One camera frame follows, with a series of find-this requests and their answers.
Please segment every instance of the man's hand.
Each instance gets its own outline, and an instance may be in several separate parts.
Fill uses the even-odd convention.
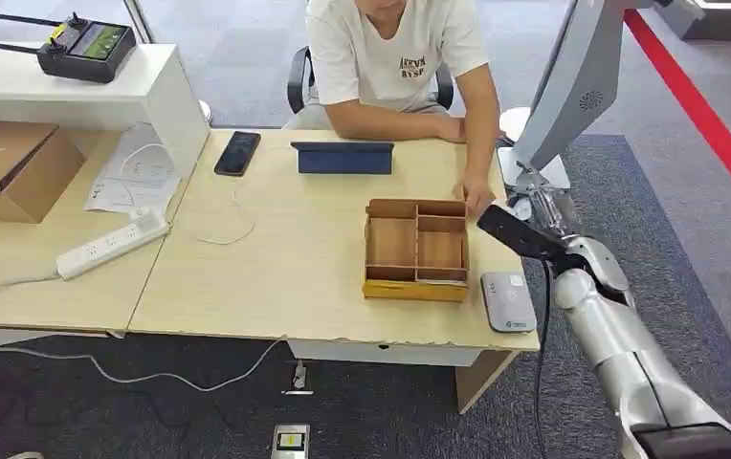
[[[495,201],[495,193],[490,188],[486,175],[481,177],[468,173],[455,185],[453,195],[456,199],[463,199],[470,215],[475,217],[484,213]]]

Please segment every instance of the floor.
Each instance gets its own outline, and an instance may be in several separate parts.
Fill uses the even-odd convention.
[[[563,16],[565,0],[478,0],[505,108],[526,105]],[[281,125],[285,78],[306,42],[302,0],[144,0],[156,39],[174,42],[197,95],[219,124]],[[0,1],[0,11],[128,23],[118,0]],[[653,11],[659,38],[731,129],[731,43],[678,40]],[[2,40],[41,40],[45,28],[0,21]],[[588,132],[624,135],[697,279],[731,339],[731,176],[688,121],[630,33],[624,32],[619,97]],[[458,113],[459,102],[454,111]],[[595,184],[600,193],[606,186]],[[676,313],[655,320],[672,322]]]

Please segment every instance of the wooden organizer box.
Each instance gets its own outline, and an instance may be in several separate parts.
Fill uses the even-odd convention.
[[[365,297],[465,298],[470,260],[464,203],[372,199],[365,213]]]

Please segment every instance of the smartphone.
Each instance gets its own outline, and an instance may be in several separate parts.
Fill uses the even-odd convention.
[[[253,158],[255,148],[261,141],[261,135],[255,132],[236,131],[216,162],[213,172],[219,175],[241,177],[247,170],[250,159]]]

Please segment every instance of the printed text on t-shirt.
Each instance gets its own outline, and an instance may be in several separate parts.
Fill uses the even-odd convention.
[[[399,59],[399,71],[402,78],[416,78],[425,73],[425,57],[421,59],[408,59],[402,57]]]

